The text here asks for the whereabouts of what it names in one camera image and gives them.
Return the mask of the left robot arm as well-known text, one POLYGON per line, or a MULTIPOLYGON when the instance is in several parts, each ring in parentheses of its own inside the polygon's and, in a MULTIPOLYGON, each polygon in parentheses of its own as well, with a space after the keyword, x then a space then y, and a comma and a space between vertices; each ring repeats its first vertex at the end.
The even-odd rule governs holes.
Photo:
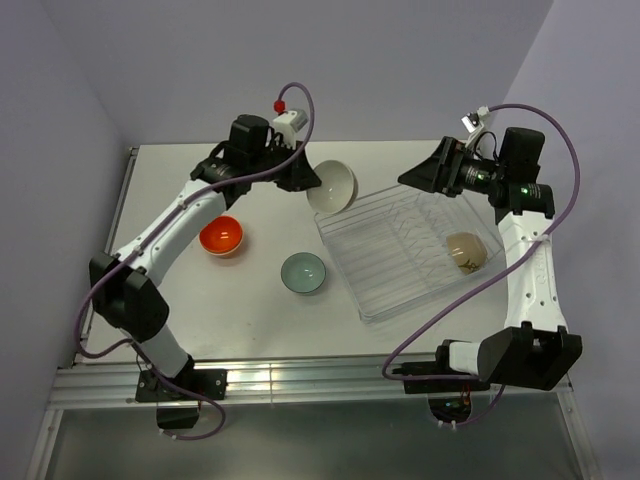
POLYGON ((309 166, 301 130, 313 122, 301 109, 273 121, 243 114, 192 170, 175 200, 140 235, 89 265, 93 310, 122 331, 160 372, 159 388, 183 399, 195 386, 192 357, 179 345, 167 321, 169 306, 159 287, 173 263, 214 219, 223 215, 255 182, 273 182, 289 192, 320 186, 309 166))

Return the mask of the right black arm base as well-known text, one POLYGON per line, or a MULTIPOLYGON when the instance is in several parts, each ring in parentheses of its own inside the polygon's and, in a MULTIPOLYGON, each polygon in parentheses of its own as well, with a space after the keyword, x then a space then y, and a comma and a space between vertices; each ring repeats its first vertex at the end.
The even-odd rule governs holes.
POLYGON ((447 394, 447 397, 427 397, 432 415, 438 422, 450 426, 470 420, 473 392, 488 391, 489 383, 474 380, 471 374, 454 372, 448 366, 450 340, 437 347, 431 361, 403 362, 392 373, 410 377, 403 381, 407 395, 447 394))

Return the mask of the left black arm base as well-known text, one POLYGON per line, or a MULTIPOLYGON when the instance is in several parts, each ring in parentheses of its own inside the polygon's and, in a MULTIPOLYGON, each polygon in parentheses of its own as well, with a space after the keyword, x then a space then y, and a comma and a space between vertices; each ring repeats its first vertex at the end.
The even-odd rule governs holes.
POLYGON ((193 428, 204 405, 211 406, 226 396, 225 369, 196 369, 183 379, 165 379, 152 370, 138 377, 134 401, 156 405, 156 423, 163 430, 193 428))

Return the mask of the pale green bowl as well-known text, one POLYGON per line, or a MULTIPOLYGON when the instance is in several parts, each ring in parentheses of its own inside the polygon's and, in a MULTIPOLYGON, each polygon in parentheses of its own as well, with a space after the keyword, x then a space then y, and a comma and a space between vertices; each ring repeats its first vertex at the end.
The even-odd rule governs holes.
POLYGON ((285 287, 297 294, 310 294, 325 282, 327 269, 324 262, 310 252, 298 252, 289 256, 280 270, 285 287))

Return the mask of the cream bowl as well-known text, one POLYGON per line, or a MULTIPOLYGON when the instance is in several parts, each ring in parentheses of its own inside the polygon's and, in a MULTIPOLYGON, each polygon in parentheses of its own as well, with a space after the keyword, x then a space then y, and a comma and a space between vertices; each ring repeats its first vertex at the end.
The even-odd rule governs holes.
POLYGON ((306 191, 307 201, 314 212, 335 215, 353 204, 359 185, 348 165, 326 160, 315 167, 314 173, 321 180, 321 185, 306 191))
POLYGON ((472 274, 487 262, 488 251, 480 239, 471 232, 457 232, 446 237, 447 249, 458 269, 464 274, 472 274))

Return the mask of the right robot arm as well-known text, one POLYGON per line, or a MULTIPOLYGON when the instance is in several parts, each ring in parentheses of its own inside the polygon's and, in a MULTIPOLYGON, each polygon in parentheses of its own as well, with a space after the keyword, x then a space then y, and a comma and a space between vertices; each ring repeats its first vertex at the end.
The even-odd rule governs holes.
POLYGON ((493 160, 445 137, 434 153, 398 178, 400 184, 455 197, 466 190, 483 194, 495 213, 506 269, 507 314, 503 328, 480 342, 446 340, 431 362, 403 365, 403 381, 434 383, 452 390, 467 382, 549 391, 583 351, 568 330, 559 305, 551 231, 555 204, 550 186, 537 181, 543 133, 506 130, 493 160))

